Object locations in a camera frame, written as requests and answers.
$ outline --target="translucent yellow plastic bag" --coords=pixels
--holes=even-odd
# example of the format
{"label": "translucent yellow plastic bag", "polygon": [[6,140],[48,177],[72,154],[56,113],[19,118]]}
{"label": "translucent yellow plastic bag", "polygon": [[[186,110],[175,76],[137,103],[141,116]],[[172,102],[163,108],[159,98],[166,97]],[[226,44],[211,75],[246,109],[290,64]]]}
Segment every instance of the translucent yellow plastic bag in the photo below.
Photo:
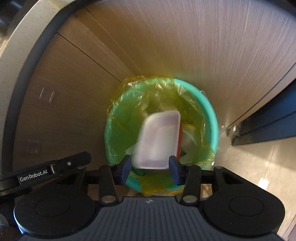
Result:
{"label": "translucent yellow plastic bag", "polygon": [[[105,147],[108,161],[119,163],[125,154],[131,155],[145,117],[164,110],[178,110],[181,115],[184,150],[180,162],[209,169],[214,153],[205,140],[205,117],[200,105],[188,90],[173,78],[166,77],[127,78],[117,90],[107,111]],[[140,185],[146,196],[172,196],[182,191],[174,186],[168,170],[156,172],[133,168],[129,181]]]}

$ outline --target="ribbed surface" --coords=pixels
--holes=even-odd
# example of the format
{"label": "ribbed surface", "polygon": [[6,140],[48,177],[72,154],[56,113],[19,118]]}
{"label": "ribbed surface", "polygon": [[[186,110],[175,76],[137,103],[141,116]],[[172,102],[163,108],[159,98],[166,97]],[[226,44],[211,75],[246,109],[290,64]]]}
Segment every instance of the ribbed surface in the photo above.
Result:
{"label": "ribbed surface", "polygon": [[[23,236],[21,241],[44,239]],[[178,204],[175,198],[124,198],[103,208],[94,222],[70,237],[56,241],[222,241],[247,240],[227,236],[211,227],[197,208]],[[281,240],[275,234],[253,241]]]}

